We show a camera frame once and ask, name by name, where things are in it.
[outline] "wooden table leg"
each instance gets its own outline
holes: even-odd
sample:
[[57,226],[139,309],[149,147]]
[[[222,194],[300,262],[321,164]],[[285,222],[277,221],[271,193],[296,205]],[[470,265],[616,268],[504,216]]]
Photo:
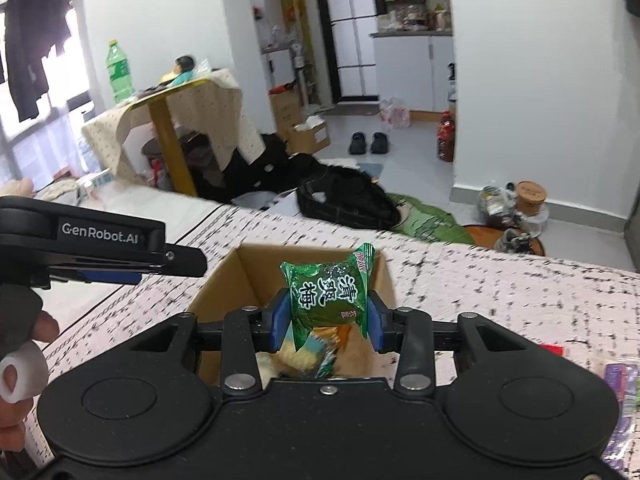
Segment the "wooden table leg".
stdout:
[[148,106],[151,120],[158,134],[162,158],[164,158],[171,182],[174,183],[174,190],[184,195],[198,196],[191,173],[187,168],[187,162],[184,160],[178,136],[175,134],[174,123],[171,120],[166,99],[153,100]]

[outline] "beige tablecloth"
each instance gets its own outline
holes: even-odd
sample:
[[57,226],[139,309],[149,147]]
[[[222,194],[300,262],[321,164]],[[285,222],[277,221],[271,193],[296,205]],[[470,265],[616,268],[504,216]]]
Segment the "beige tablecloth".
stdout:
[[[174,123],[209,137],[222,170],[236,148],[250,164],[264,151],[262,137],[244,112],[242,91],[229,70],[218,70],[160,94],[166,94]],[[132,128],[151,122],[148,102],[157,95],[107,110],[82,127],[82,134],[102,166],[134,184],[142,180],[122,145]]]

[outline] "white finger sleeve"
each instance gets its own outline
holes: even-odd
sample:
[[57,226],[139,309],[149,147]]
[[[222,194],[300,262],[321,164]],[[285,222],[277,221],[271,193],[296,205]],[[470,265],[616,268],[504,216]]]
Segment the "white finger sleeve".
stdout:
[[[18,381],[13,391],[4,382],[4,369],[15,367]],[[29,399],[42,393],[49,383],[49,367],[40,348],[33,341],[26,341],[15,352],[0,361],[0,397],[10,404]]]

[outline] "green plastic bottle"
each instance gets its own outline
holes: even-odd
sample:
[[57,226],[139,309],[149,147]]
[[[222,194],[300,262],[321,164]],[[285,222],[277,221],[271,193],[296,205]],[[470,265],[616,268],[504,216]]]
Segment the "green plastic bottle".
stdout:
[[129,70],[129,61],[127,60],[127,55],[118,46],[117,40],[109,42],[107,70],[109,71],[109,81],[116,103],[124,101],[124,99],[135,94],[131,70]]

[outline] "cardboard box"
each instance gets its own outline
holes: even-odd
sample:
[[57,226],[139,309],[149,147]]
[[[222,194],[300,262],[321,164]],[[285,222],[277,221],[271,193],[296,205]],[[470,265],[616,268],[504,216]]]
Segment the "cardboard box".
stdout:
[[301,132],[293,130],[289,134],[287,151],[289,153],[308,153],[311,155],[327,147],[330,143],[326,122],[323,121],[313,130],[303,130]]
[[[278,291],[286,286],[280,272],[282,262],[315,264],[341,262],[353,249],[327,249],[301,246],[271,246],[244,244],[220,262],[189,307],[198,322],[223,320],[227,312],[248,305],[268,306]],[[396,307],[393,284],[384,253],[376,253],[370,288],[375,290],[389,308]],[[344,354],[356,356],[344,360],[336,373],[345,377],[373,377],[378,367],[386,365],[386,356],[376,354],[371,343],[364,339],[357,327],[352,327]],[[218,384],[220,352],[203,352],[200,378],[207,384]]]
[[291,92],[283,92],[270,96],[273,118],[276,122],[276,133],[285,142],[289,140],[289,134],[293,127],[304,121],[300,95],[295,89]]

